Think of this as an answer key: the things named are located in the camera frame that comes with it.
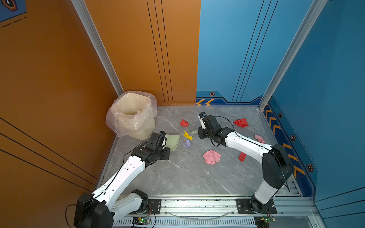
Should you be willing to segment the green hand brush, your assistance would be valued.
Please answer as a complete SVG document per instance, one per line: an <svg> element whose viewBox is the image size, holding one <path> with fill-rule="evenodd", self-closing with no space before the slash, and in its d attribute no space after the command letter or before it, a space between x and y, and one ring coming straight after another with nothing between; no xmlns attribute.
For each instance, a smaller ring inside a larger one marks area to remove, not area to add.
<svg viewBox="0 0 365 228"><path fill-rule="evenodd" d="M196 134L196 133L198 133L198 130L193 130L193 131L189 132L190 135L191 134Z"/></svg>

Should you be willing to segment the green dustpan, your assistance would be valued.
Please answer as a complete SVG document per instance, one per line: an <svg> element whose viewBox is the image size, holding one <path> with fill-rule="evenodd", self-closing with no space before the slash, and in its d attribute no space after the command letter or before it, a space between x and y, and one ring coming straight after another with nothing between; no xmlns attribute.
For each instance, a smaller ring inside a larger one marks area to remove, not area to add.
<svg viewBox="0 0 365 228"><path fill-rule="evenodd" d="M177 149L180 135L166 135L166 144L165 147L168 147L170 151L175 151Z"/></svg>

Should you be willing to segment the yellow paper scrap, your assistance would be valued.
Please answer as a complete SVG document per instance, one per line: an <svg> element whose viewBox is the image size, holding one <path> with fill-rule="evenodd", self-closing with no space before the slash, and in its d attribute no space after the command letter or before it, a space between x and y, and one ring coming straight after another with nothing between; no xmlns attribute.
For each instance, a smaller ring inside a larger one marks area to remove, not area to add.
<svg viewBox="0 0 365 228"><path fill-rule="evenodd" d="M190 135L189 135L189 133L188 133L187 131L185 131L185 132L184 132L183 136L184 136L185 138L187 138L188 140L192 140L192 139L193 139L193 137L192 137L192 136L190 136Z"/></svg>

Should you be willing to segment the large pink paper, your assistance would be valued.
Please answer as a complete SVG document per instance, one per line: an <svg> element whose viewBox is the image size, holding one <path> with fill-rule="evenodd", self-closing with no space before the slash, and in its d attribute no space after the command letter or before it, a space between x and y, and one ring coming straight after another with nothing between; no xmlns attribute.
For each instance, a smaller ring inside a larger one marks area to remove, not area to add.
<svg viewBox="0 0 365 228"><path fill-rule="evenodd" d="M220 161L221 155L214 150L210 150L204 153L203 158L207 164L214 165Z"/></svg>

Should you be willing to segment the lilac paper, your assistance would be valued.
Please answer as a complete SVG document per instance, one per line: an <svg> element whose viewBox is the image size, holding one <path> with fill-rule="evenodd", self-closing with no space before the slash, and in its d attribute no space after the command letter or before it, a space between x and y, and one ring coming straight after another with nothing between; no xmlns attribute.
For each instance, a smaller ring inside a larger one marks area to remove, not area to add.
<svg viewBox="0 0 365 228"><path fill-rule="evenodd" d="M191 144L192 142L190 140L186 140L185 144L183 144L183 147L188 148Z"/></svg>

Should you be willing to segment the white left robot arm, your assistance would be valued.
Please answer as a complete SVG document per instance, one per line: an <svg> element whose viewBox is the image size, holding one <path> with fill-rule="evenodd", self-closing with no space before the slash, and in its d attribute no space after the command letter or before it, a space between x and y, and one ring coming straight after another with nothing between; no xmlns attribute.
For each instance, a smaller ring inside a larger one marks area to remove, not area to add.
<svg viewBox="0 0 365 228"><path fill-rule="evenodd" d="M75 228L111 228L115 220L130 213L152 214L148 195L141 190L119 199L122 192L148 166L158 160L168 160L170 149L166 146L166 133L152 133L129 153L124 164L102 186L91 194L82 194L75 204L76 211L73 227Z"/></svg>

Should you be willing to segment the small red crumpled paper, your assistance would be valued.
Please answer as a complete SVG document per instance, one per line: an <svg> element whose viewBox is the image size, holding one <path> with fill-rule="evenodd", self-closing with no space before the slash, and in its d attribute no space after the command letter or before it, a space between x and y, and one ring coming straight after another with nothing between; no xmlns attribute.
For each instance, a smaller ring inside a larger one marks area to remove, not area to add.
<svg viewBox="0 0 365 228"><path fill-rule="evenodd" d="M189 123L187 121L185 121L184 119L180 122L180 125L183 127L188 127Z"/></svg>

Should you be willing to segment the small pink crumpled paper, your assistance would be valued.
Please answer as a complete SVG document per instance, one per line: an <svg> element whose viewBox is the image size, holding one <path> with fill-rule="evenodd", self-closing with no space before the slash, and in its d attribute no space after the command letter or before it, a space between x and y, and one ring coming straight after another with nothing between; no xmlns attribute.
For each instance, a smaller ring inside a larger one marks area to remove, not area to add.
<svg viewBox="0 0 365 228"><path fill-rule="evenodd" d="M264 140L264 138L263 137L261 137L261 136L259 136L259 135L255 135L255 139L258 141L258 142L260 142L260 143L263 143L263 144L265 144L266 142L265 142L265 140Z"/></svg>

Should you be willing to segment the controller board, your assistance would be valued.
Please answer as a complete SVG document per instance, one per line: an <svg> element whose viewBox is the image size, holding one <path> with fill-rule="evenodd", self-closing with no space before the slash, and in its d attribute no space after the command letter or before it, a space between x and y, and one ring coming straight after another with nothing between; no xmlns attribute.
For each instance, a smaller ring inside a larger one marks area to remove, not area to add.
<svg viewBox="0 0 365 228"><path fill-rule="evenodd" d="M257 228L269 228L270 224L275 223L274 217L254 217Z"/></svg>
<svg viewBox="0 0 365 228"><path fill-rule="evenodd" d="M131 223L132 227L135 228L146 228L150 224L151 224L151 219L145 217L133 217Z"/></svg>

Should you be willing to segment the right controller board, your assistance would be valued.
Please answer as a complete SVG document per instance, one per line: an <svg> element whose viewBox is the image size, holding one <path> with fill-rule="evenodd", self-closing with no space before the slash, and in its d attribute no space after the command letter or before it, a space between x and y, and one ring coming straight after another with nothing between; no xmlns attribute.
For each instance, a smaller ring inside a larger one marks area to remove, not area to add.
<svg viewBox="0 0 365 228"><path fill-rule="evenodd" d="M254 217L257 228L269 228L270 224L275 223L274 217Z"/></svg>

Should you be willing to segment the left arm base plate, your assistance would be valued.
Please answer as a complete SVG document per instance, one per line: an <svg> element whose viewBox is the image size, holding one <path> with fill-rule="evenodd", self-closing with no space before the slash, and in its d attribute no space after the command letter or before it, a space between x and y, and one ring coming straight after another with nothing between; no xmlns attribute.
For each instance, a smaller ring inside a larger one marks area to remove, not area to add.
<svg viewBox="0 0 365 228"><path fill-rule="evenodd" d="M152 210L152 214L159 215L161 213L161 207L162 207L162 200L161 199L148 199L148 203L145 209L142 211L134 211L131 212L129 215L147 215L150 213L150 209Z"/></svg>

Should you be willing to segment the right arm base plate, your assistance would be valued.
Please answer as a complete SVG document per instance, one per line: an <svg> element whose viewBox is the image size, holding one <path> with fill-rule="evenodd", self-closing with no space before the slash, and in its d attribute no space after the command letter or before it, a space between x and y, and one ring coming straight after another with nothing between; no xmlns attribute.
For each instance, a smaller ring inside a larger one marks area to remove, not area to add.
<svg viewBox="0 0 365 228"><path fill-rule="evenodd" d="M239 214L277 214L273 199L266 204L260 203L257 199L236 199L236 207Z"/></svg>

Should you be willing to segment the aluminium corner post right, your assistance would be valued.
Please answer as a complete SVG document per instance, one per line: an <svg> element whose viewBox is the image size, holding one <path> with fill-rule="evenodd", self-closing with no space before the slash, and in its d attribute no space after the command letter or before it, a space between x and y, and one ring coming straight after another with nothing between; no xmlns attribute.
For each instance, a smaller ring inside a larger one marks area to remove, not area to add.
<svg viewBox="0 0 365 228"><path fill-rule="evenodd" d="M281 63L279 64L275 74L273 75L272 80L270 81L259 105L258 108L262 112L266 105L268 104L270 98L274 94L276 88L280 84L283 79L285 73L287 72L289 66L294 60L296 54L298 53L300 47L311 31L313 25L318 19L320 13L322 12L324 6L326 5L327 0L314 0L306 13L303 21L301 22L287 52L285 53Z"/></svg>

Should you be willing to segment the aluminium corner post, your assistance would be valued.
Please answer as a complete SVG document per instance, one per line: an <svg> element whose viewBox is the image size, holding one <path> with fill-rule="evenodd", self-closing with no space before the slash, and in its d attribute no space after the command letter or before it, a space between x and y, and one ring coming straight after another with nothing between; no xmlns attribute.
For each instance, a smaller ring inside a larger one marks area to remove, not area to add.
<svg viewBox="0 0 365 228"><path fill-rule="evenodd" d="M105 49L101 36L94 24L94 21L91 17L85 1L71 0L71 2L89 36L90 41L92 42L92 45L110 79L113 88L115 89L118 96L121 95L122 93L124 93L123 87L120 83L112 61Z"/></svg>
<svg viewBox="0 0 365 228"><path fill-rule="evenodd" d="M322 12L324 6L326 5L327 0L314 0L306 13L303 21L301 22L287 52L285 53L281 63L279 64L275 74L273 75L272 80L270 81L259 105L258 108L262 112L266 105L268 104L270 98L274 94L276 88L280 84L283 79L285 73L287 72L289 66L294 60L296 54L298 53L300 47L311 31L313 25L318 19L320 13Z"/></svg>

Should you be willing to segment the aluminium corner post left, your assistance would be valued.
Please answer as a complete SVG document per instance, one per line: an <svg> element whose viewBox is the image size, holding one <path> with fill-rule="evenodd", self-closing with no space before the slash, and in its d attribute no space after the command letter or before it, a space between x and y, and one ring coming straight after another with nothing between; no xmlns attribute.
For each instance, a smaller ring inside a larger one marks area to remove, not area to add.
<svg viewBox="0 0 365 228"><path fill-rule="evenodd" d="M115 89L118 96L121 95L122 93L124 93L123 87L120 83L112 61L105 49L101 36L94 24L94 21L91 17L85 1L71 0L71 2L89 36L90 41L92 42L92 45L110 79L113 88Z"/></svg>

